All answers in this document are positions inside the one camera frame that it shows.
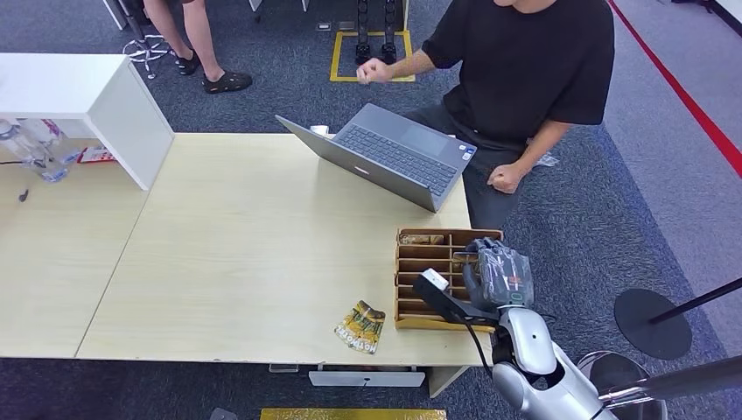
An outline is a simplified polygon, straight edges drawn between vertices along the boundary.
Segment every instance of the fist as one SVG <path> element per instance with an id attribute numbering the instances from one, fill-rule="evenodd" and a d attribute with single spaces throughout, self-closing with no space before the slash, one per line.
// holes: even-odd
<path id="1" fill-rule="evenodd" d="M 487 180 L 487 184 L 497 191 L 512 194 L 518 189 L 518 184 L 521 183 L 521 179 L 525 175 L 526 172 L 515 164 L 501 164 L 494 168 L 494 171 L 492 171 L 492 174 L 490 174 Z"/>
<path id="2" fill-rule="evenodd" d="M 355 75 L 358 77 L 358 82 L 361 85 L 367 85 L 372 81 L 379 83 L 391 81 L 392 77 L 394 77 L 394 72 L 392 72 L 391 67 L 387 66 L 380 59 L 370 59 L 358 67 Z"/>

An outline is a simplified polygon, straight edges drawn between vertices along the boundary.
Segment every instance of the laptop touchpad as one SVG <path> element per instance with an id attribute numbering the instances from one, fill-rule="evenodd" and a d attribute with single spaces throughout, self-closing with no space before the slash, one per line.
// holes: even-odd
<path id="1" fill-rule="evenodd" d="M 404 134 L 398 137 L 397 142 L 416 151 L 421 151 L 428 156 L 435 157 L 445 149 L 448 139 L 411 125 L 404 131 Z"/>

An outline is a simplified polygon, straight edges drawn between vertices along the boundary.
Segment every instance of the dark pants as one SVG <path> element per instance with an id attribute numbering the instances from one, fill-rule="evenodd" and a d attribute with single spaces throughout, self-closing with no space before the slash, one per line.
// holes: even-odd
<path id="1" fill-rule="evenodd" d="M 477 146 L 477 152 L 464 170 L 469 220 L 474 229 L 502 229 L 508 214 L 518 203 L 521 188 L 513 194 L 505 194 L 487 185 L 487 180 L 494 168 L 512 164 L 521 157 L 525 150 L 525 139 L 522 147 L 511 143 L 498 145 L 490 139 L 483 141 L 478 133 L 455 121 L 443 104 L 420 108 L 405 117 Z"/>

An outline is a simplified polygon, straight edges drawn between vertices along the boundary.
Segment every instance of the black sandal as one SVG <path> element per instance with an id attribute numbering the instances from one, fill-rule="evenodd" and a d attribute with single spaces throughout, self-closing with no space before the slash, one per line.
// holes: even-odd
<path id="1" fill-rule="evenodd" d="M 217 81 L 210 81 L 204 75 L 204 90 L 208 94 L 243 90 L 252 84 L 253 78 L 247 73 L 224 72 Z"/>
<path id="2" fill-rule="evenodd" d="M 178 56 L 176 57 L 177 58 L 175 59 L 175 64 L 178 65 L 178 72 L 184 76 L 190 76 L 191 74 L 196 73 L 196 70 L 201 65 L 201 60 L 199 59 L 199 56 L 196 54 L 195 51 L 193 51 L 193 56 L 191 57 L 191 59 L 183 59 Z"/>

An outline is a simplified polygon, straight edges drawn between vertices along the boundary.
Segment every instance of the cardboard compartment tray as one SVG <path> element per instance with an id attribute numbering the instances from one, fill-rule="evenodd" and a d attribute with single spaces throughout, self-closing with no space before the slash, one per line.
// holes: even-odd
<path id="1" fill-rule="evenodd" d="M 474 239 L 489 236 L 502 239 L 499 230 L 476 229 L 400 229 L 396 237 L 395 253 L 395 327 L 425 330 L 465 330 L 459 324 L 450 324 L 432 310 L 414 290 L 412 284 L 423 271 L 434 269 L 449 281 L 446 290 L 452 296 L 469 300 L 469 293 L 461 276 L 461 264 L 453 261 L 453 253 L 463 251 Z M 475 326 L 475 330 L 491 332 L 494 329 Z"/>

